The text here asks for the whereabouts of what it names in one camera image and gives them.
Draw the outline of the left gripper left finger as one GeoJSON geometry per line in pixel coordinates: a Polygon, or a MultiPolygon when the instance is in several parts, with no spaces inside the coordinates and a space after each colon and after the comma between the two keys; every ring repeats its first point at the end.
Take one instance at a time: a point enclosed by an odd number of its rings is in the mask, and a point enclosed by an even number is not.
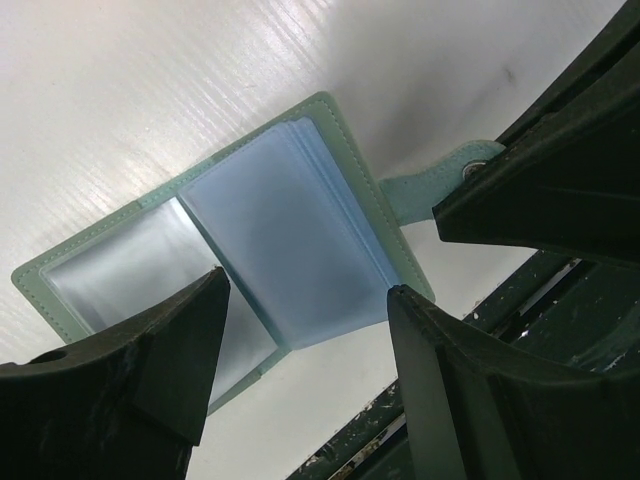
{"type": "Polygon", "coordinates": [[[106,330],[1,367],[5,479],[182,479],[226,324],[221,268],[106,330]]]}

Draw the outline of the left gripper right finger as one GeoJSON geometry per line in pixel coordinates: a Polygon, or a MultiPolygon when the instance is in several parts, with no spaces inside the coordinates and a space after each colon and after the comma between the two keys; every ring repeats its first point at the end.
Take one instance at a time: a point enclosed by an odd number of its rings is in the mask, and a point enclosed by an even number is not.
{"type": "Polygon", "coordinates": [[[635,479],[639,373],[515,348],[406,285],[387,310],[419,479],[635,479]]]}

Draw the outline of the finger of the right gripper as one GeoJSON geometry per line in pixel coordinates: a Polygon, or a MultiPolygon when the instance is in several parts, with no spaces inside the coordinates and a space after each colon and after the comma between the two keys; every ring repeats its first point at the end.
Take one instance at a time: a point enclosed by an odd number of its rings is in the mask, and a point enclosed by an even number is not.
{"type": "Polygon", "coordinates": [[[434,209],[441,240],[639,265],[639,4],[627,1],[434,209]]]}

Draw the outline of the grey-green card holder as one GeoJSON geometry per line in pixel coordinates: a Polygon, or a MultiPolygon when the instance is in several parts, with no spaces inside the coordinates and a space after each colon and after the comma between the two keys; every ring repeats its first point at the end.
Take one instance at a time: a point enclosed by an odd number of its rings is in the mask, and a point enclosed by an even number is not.
{"type": "Polygon", "coordinates": [[[222,268],[231,293],[209,400],[217,410],[289,352],[385,321],[391,287],[431,296],[402,227],[431,219],[467,169],[502,149],[471,141],[378,181],[319,92],[11,279],[73,343],[222,268]]]}

